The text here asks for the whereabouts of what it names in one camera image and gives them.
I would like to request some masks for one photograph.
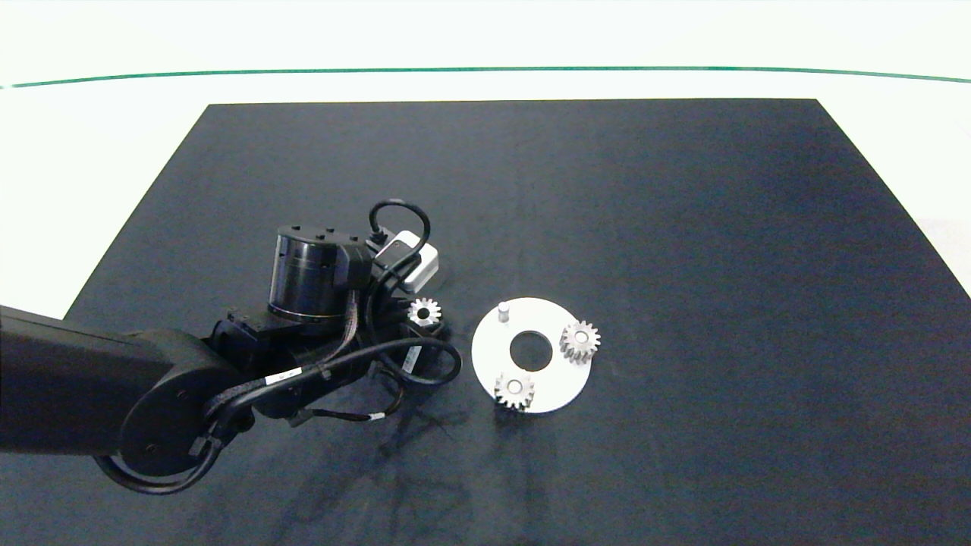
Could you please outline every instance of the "center hole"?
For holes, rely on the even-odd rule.
[[[552,358],[550,340],[543,334],[525,331],[513,338],[509,346],[513,362],[526,371],[540,371],[547,367]]]

